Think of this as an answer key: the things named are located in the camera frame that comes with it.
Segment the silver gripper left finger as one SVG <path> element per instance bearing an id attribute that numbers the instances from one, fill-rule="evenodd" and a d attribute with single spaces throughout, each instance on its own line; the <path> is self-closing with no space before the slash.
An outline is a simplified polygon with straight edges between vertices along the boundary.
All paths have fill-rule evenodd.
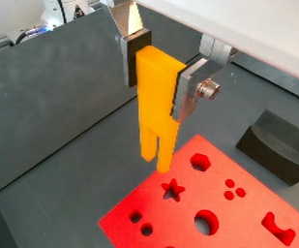
<path id="1" fill-rule="evenodd" d="M 151 31 L 144 27 L 138 3 L 134 0 L 111 0 L 108 11 L 119 31 L 124 82 L 138 84 L 136 52 L 151 44 Z"/>

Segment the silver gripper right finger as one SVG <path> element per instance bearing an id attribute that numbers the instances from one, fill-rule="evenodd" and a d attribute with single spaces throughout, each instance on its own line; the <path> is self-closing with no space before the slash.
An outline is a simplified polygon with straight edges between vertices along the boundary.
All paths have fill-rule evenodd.
<path id="1" fill-rule="evenodd" d="M 203 34 L 199 54 L 178 73 L 175 95 L 171 108 L 172 118 L 182 123 L 196 108 L 200 98 L 212 100 L 220 90 L 215 75 L 226 68 L 236 55 L 236 49 Z"/>

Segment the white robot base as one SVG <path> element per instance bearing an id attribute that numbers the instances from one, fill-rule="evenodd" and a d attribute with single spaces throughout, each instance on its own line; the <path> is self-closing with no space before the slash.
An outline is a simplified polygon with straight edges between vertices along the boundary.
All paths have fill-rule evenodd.
<path id="1" fill-rule="evenodd" d="M 43 0 L 43 25 L 54 30 L 66 23 L 91 14 L 100 7 L 100 0 Z"/>

